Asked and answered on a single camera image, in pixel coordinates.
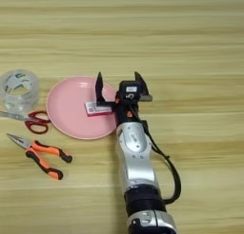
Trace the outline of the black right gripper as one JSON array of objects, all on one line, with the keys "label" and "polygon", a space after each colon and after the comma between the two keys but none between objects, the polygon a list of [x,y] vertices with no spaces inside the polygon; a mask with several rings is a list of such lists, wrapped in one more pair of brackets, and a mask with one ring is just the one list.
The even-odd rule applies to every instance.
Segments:
[{"label": "black right gripper", "polygon": [[[140,123],[141,120],[138,115],[138,103],[139,102],[151,102],[152,96],[149,94],[148,87],[142,76],[135,71],[135,81],[142,87],[142,96],[132,98],[126,98],[122,95],[116,94],[115,100],[110,102],[112,112],[114,113],[116,124],[118,126],[124,123]],[[106,101],[102,94],[103,90],[103,78],[102,74],[98,73],[95,83],[96,103],[99,106],[104,106]]]}]

